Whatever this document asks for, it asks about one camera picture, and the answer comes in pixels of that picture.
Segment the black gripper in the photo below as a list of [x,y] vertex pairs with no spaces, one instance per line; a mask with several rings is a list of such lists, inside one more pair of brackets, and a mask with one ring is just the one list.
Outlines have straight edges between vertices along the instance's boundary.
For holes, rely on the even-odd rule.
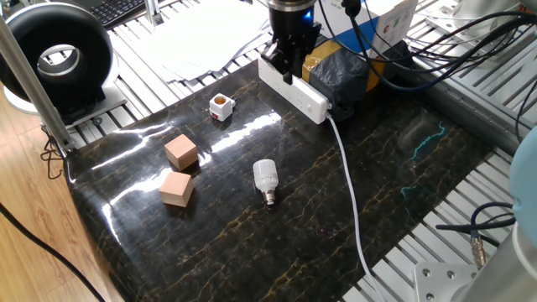
[[314,7],[294,12],[269,9],[273,39],[261,57],[276,70],[282,65],[283,80],[289,85],[294,76],[301,77],[303,61],[315,48],[321,25],[314,17]]

